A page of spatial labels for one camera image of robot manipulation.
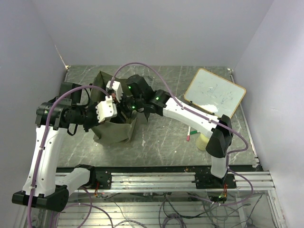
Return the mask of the olive canvas bag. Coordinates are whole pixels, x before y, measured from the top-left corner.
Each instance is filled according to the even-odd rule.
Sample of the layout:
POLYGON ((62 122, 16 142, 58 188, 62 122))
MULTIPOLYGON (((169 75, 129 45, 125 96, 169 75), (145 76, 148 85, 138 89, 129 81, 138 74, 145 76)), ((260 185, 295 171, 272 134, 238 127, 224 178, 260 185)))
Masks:
MULTIPOLYGON (((99 71, 93 80, 93 85, 101 87, 105 90, 106 84, 112 76, 106 72, 99 71)), ((131 92, 127 88, 126 79, 116 78, 116 81, 122 84, 123 95, 130 96, 131 92)), ((90 95, 90 104, 99 103, 105 99, 105 94, 101 91, 92 89, 90 95)), ((142 124, 147 124, 148 120, 144 113, 134 111, 130 118, 126 118, 124 123, 116 123, 116 119, 112 121, 106 120, 102 124, 93 127, 94 141, 102 145, 110 145, 114 143, 129 143, 134 135, 135 130, 142 124)))

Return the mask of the yellow pump bottle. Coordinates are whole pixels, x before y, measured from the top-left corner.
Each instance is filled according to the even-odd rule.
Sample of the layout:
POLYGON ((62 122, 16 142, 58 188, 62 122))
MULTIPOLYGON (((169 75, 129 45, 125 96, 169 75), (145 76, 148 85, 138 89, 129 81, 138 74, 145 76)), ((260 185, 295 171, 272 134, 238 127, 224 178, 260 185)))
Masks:
POLYGON ((201 151, 205 151, 208 142, 209 142, 209 138, 203 134, 200 134, 196 139, 196 147, 201 151))

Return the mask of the clear tube with dark label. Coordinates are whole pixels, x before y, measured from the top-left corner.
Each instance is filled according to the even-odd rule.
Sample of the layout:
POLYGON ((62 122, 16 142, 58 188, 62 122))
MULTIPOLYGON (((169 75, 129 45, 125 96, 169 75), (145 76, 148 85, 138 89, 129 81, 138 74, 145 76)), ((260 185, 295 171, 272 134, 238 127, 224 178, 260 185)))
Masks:
POLYGON ((153 76, 143 76, 147 84, 151 87, 153 87, 154 82, 155 82, 155 77, 153 76))

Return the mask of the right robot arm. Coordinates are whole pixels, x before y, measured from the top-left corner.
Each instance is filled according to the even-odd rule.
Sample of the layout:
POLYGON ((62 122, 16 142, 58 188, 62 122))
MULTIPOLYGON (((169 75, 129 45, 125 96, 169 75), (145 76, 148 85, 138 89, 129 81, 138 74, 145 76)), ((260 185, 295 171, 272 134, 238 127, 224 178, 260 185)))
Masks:
POLYGON ((126 80, 130 95, 116 92, 119 108, 125 113, 143 112, 145 117, 157 114, 177 120, 198 130, 207 139, 205 150, 211 155, 211 175, 209 182, 215 188, 226 183, 227 153, 233 132, 231 120, 223 115, 220 118, 210 115, 183 103, 164 90, 153 90, 140 75, 126 80))

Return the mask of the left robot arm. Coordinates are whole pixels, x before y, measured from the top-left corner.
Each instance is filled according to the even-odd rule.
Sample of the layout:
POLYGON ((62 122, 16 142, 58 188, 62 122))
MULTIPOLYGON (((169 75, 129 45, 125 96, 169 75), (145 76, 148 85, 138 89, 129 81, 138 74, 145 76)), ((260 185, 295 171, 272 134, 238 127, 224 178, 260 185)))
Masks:
POLYGON ((56 176, 64 137, 75 135, 69 131, 69 126, 81 125, 88 131, 98 124, 97 104, 80 105, 82 90, 87 89, 108 95, 95 85, 62 83, 59 95, 37 108, 36 144, 30 171, 22 190, 12 195, 12 203, 61 212, 75 190, 96 185, 96 170, 91 165, 79 164, 66 176, 56 176))

